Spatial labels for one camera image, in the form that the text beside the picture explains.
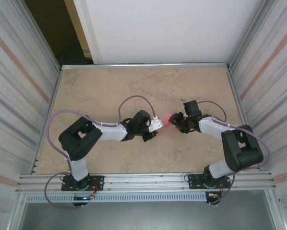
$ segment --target ventilation grille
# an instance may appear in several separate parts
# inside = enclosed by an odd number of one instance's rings
[[[73,202],[74,194],[48,195],[53,203]],[[205,192],[168,192],[168,193],[97,193],[90,202],[160,202],[160,201],[206,201]],[[27,203],[46,203],[44,194],[32,194],[27,197]]]

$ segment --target robotic arm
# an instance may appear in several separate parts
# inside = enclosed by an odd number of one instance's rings
[[[181,133],[193,131],[206,133],[219,139],[223,143],[225,158],[222,161],[204,168],[204,183],[215,186],[228,174],[246,169],[263,161],[263,154],[256,138],[251,135],[216,123],[211,115],[202,115],[196,101],[184,103],[185,114],[182,112],[171,116],[169,121]],[[240,126],[253,133],[249,125]]]
[[[76,181],[86,178],[86,155],[99,140],[132,140],[135,136],[142,136],[143,141],[148,141],[156,136],[156,130],[164,127],[163,122],[157,117],[151,119],[144,111],[139,111],[133,118],[127,118],[120,124],[102,123],[93,124],[81,117],[59,136],[62,148],[68,153],[72,176]]]

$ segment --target corrugated metal wall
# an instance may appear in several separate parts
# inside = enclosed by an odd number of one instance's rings
[[[273,152],[268,169],[287,213],[287,0],[271,4],[232,74],[249,124]]]
[[[0,0],[0,229],[35,159],[59,67],[21,0]]]

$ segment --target pink object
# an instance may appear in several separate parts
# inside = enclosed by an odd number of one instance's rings
[[[169,122],[169,119],[170,119],[171,116],[172,116],[172,114],[167,113],[167,114],[162,118],[164,127],[167,127],[167,126],[169,126],[169,125],[171,124],[171,123]]]

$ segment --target marble surface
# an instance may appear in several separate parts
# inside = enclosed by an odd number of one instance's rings
[[[76,110],[96,121],[117,122],[118,106],[127,97],[142,95],[162,118],[166,113],[184,112],[183,102],[212,100],[225,109],[228,122],[241,124],[225,68],[151,69],[69,69],[62,73],[53,113]],[[152,114],[140,99],[129,100],[121,109],[122,119],[139,110]],[[202,113],[223,117],[213,104],[200,104]],[[78,116],[58,115],[50,126],[50,136],[60,147],[59,134]],[[148,142],[141,137],[131,141],[99,141],[87,155],[90,173],[170,173],[197,172],[223,159],[220,140],[193,132],[182,134],[173,126],[159,131]],[[68,169],[64,158],[45,138],[36,173],[57,173]]]

